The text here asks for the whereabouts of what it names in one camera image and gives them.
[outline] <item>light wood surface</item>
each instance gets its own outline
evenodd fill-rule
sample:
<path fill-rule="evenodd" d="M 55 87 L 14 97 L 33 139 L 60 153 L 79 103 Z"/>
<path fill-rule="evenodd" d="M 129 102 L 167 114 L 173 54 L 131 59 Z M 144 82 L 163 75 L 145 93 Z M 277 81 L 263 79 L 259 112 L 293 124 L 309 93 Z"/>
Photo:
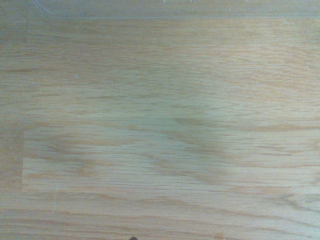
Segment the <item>light wood surface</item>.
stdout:
<path fill-rule="evenodd" d="M 0 239 L 317 240 L 317 19 L 53 20 L 0 45 Z"/>

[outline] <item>wooden floor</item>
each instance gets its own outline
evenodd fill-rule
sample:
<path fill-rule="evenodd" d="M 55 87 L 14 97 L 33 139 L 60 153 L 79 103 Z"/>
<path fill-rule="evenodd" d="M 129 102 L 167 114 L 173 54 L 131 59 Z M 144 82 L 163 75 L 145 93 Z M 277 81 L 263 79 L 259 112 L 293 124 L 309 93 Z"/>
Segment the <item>wooden floor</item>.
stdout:
<path fill-rule="evenodd" d="M 27 25 L 0 45 L 1 240 L 320 238 L 320 20 Z"/>

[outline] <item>wood grain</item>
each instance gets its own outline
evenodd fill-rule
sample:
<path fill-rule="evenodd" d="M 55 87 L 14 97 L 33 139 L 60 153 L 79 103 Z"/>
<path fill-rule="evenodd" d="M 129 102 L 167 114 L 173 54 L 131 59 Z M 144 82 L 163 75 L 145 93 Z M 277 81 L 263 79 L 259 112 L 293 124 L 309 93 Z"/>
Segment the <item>wood grain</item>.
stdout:
<path fill-rule="evenodd" d="M 319 239 L 318 20 L 29 24 L 0 49 L 0 239 Z"/>

